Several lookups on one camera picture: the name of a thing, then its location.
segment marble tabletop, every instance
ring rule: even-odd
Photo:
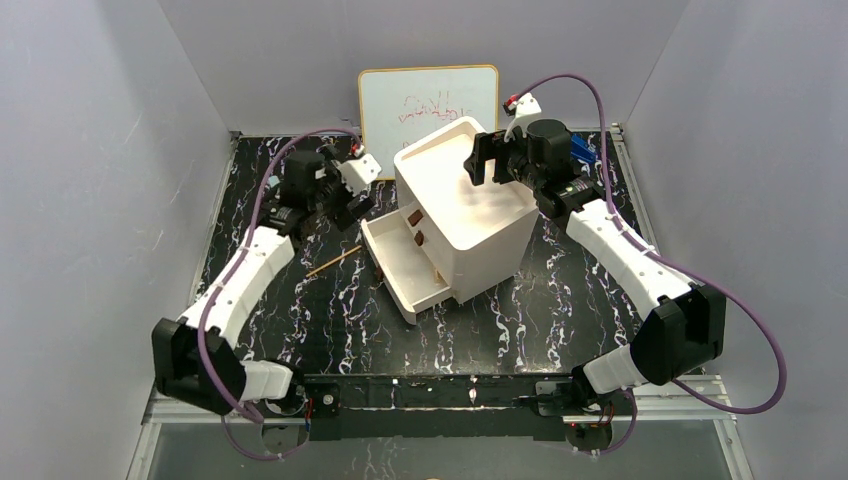
[[[598,146],[597,133],[581,133]],[[242,138],[229,172],[198,291],[235,253],[250,219],[256,183],[286,137]],[[638,229],[624,177],[607,138],[616,205]],[[312,137],[298,148],[349,137]],[[594,167],[585,167],[597,177]],[[394,183],[372,185],[366,218],[397,208]],[[597,260],[539,217],[515,276],[458,305],[453,299],[404,322],[377,280],[365,248],[322,273],[306,273],[363,244],[358,226],[323,221],[271,283],[239,337],[244,359],[282,359],[306,373],[520,374],[563,372],[631,340],[636,310]]]

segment whiteboard frame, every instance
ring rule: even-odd
[[[359,77],[356,79],[356,89],[359,93],[359,128],[362,133],[362,142],[365,143],[365,146],[368,146],[368,137],[365,132],[365,105],[362,104],[362,77],[367,73],[386,73],[386,72],[407,72],[410,70],[416,71],[426,71],[426,70],[457,70],[457,69],[465,69],[465,68],[491,68],[495,71],[495,128],[498,128],[500,125],[500,112],[498,106],[500,106],[500,87],[501,87],[501,73],[498,71],[498,67],[490,64],[490,63],[481,63],[475,65],[445,65],[441,67],[399,67],[399,68],[369,68],[368,70],[363,70],[359,73]],[[394,180],[394,177],[378,177],[377,180]]]

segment open drawer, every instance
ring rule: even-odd
[[[383,270],[384,282],[407,323],[415,325],[417,313],[452,296],[399,211],[361,224],[371,258]]]

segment gray wall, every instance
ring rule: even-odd
[[[848,468],[848,4],[697,0],[627,125],[663,253],[749,299],[786,352],[772,411],[740,419],[758,478]],[[735,405],[776,381],[737,309],[717,369]]]
[[[226,128],[155,0],[4,0],[0,131],[0,478],[124,478]]]
[[[262,134],[358,125],[362,70],[468,63],[497,66],[502,96],[581,72],[624,121],[689,0],[160,3],[227,127]],[[546,113],[597,125],[580,84],[538,93]]]

